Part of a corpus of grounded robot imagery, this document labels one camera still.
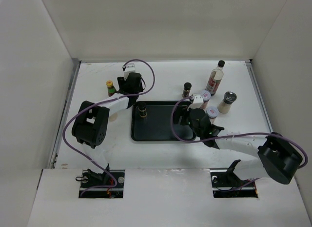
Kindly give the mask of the black-capped pepper jar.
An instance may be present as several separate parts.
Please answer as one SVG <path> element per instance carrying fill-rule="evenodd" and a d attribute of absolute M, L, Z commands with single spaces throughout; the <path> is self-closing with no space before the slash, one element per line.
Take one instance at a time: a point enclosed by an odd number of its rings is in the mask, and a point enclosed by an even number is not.
<path fill-rule="evenodd" d="M 182 92 L 183 98 L 189 97 L 191 87 L 192 87 L 191 83 L 189 82 L 184 83 L 183 92 Z"/>

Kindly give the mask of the tall clear vinegar bottle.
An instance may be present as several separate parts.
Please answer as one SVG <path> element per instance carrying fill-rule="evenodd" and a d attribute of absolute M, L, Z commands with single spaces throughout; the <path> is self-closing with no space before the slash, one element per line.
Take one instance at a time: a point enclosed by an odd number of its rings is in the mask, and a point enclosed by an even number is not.
<path fill-rule="evenodd" d="M 205 90 L 210 93 L 211 96 L 213 96 L 221 83 L 221 80 L 224 76 L 223 67 L 225 65 L 225 62 L 223 60 L 220 60 L 217 64 L 217 67 L 211 71 L 211 74 L 209 76 L 207 85 Z"/>

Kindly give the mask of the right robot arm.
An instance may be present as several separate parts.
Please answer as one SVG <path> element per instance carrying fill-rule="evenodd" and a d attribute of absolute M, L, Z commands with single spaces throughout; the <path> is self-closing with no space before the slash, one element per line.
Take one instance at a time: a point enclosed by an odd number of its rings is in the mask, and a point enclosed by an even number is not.
<path fill-rule="evenodd" d="M 287 185 L 298 169 L 308 162 L 303 149 L 278 133 L 233 133 L 212 124 L 200 108 L 175 105 L 171 125 L 188 126 L 199 137 L 198 142 L 218 150 L 236 151 L 252 157 L 236 159 L 227 169 L 226 180 L 232 186 L 247 179 L 268 177 Z"/>

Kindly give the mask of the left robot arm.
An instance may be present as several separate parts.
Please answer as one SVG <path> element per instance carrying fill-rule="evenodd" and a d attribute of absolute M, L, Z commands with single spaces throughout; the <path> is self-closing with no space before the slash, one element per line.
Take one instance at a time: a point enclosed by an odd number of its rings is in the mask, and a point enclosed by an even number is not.
<path fill-rule="evenodd" d="M 80 144 L 85 144 L 94 149 L 102 144 L 105 139 L 109 118 L 115 113 L 133 106 L 138 94 L 143 92 L 142 76 L 131 72 L 128 76 L 118 77 L 119 91 L 106 99 L 102 106 L 94 106 L 90 101 L 82 102 L 79 111 L 88 108 L 79 115 L 72 127 L 72 135 Z"/>

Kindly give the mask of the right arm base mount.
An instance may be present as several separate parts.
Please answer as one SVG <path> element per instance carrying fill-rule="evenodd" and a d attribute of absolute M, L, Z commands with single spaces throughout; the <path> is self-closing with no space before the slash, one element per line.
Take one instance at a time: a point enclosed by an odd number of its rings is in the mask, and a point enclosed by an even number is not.
<path fill-rule="evenodd" d="M 228 168 L 210 170 L 214 198 L 258 198 L 256 179 L 241 180 L 234 174 L 240 160 L 235 160 Z"/>

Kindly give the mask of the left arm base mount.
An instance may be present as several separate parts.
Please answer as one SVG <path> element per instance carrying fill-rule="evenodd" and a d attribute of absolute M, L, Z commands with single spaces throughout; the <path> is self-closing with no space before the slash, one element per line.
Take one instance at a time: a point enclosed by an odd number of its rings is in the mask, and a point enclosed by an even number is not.
<path fill-rule="evenodd" d="M 90 169 L 83 170 L 75 180 L 79 182 L 78 197 L 82 199 L 122 199 L 124 194 L 125 170 L 107 170 L 95 173 Z"/>

